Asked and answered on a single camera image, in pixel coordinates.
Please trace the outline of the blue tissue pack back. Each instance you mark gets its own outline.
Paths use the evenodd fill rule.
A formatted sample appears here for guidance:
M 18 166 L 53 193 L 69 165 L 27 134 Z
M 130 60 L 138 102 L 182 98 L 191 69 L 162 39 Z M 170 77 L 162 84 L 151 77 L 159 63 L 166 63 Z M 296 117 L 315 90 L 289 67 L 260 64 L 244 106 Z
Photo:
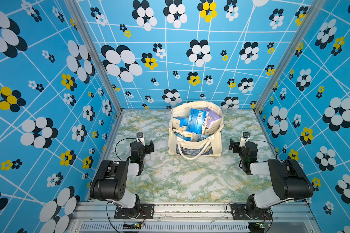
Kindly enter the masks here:
M 195 134 L 203 134 L 206 127 L 204 126 L 207 117 L 205 110 L 191 109 L 187 125 L 187 131 Z

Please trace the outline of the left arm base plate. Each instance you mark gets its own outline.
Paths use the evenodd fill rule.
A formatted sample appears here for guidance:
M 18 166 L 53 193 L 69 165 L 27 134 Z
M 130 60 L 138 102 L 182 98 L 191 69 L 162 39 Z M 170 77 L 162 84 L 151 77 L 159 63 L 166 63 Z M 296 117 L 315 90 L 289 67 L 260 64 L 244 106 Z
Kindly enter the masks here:
M 152 203 L 142 203 L 131 209 L 116 207 L 114 219 L 153 219 L 154 210 Z

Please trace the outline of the blue tissue pack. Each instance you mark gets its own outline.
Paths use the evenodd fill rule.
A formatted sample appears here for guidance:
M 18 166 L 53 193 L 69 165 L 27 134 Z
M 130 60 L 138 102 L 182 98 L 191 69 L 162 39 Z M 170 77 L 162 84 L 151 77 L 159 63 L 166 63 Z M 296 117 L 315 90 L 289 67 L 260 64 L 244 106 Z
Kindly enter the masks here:
M 185 131 L 185 130 L 187 130 L 188 122 L 189 122 L 188 116 L 186 116 L 186 117 L 184 117 L 184 116 L 174 117 L 172 127 L 173 127 L 173 129 Z
M 205 110 L 191 109 L 187 125 L 187 131 L 195 134 L 203 134 L 206 127 L 204 126 L 207 117 Z

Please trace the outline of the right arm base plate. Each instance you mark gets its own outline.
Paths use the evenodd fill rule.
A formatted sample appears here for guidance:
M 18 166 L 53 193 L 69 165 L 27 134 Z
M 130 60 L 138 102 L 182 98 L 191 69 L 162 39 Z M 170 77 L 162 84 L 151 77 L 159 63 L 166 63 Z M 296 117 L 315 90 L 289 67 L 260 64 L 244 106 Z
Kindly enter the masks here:
M 232 214 L 234 220 L 271 220 L 273 218 L 270 209 L 259 209 L 241 203 L 230 204 L 228 212 Z

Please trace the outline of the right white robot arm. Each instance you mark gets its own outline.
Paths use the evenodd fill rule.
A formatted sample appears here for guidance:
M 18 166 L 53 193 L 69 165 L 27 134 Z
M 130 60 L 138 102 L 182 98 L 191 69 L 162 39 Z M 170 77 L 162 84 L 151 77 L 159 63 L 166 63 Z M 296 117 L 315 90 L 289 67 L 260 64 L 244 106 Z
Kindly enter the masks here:
M 268 216 L 275 205 L 313 196 L 313 185 L 296 160 L 269 159 L 258 162 L 258 144 L 247 140 L 235 142 L 231 139 L 228 149 L 239 154 L 239 168 L 246 175 L 268 176 L 271 180 L 269 188 L 248 197 L 243 210 L 248 218 Z

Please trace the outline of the purple tissue pack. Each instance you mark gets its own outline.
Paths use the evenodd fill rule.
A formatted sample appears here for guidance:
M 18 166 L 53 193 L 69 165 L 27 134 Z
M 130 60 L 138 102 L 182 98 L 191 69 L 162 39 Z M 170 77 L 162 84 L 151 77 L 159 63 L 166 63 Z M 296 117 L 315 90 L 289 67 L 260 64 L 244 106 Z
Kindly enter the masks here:
M 203 111 L 207 113 L 207 116 L 205 118 L 207 129 L 212 129 L 220 126 L 220 123 L 222 121 L 221 116 L 219 116 L 217 113 L 215 113 L 213 110 L 207 107 L 203 108 Z

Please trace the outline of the orange white tissue pack back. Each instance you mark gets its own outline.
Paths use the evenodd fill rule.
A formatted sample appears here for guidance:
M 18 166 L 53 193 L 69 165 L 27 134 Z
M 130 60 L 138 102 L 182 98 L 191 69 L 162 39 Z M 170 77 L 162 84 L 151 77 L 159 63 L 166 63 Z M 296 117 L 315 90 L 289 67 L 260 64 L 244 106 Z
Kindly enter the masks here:
M 207 139 L 209 136 L 207 135 L 202 135 L 202 134 L 196 134 L 188 131 L 181 131 L 177 129 L 173 129 L 173 133 L 179 137 L 180 139 L 183 139 L 185 141 L 189 142 L 199 142 L 202 140 Z

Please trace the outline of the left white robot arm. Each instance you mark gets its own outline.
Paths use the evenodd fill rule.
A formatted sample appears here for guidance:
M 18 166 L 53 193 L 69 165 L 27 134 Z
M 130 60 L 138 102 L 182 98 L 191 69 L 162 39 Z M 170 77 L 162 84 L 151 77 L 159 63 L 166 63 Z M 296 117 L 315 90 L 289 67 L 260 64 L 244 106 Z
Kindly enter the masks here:
M 144 209 L 140 198 L 126 189 L 127 178 L 140 176 L 144 170 L 144 158 L 154 152 L 154 143 L 140 140 L 130 143 L 130 157 L 126 161 L 104 160 L 90 185 L 91 199 L 112 202 L 117 206 L 115 219 L 142 217 Z

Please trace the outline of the cream canvas tote bag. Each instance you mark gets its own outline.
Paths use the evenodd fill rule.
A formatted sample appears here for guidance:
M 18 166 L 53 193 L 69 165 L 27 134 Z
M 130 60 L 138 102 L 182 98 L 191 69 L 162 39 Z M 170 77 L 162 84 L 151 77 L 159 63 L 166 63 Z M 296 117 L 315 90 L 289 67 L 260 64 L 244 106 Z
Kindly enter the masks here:
M 210 102 L 185 103 L 172 110 L 168 153 L 187 160 L 220 157 L 224 119 L 221 107 Z

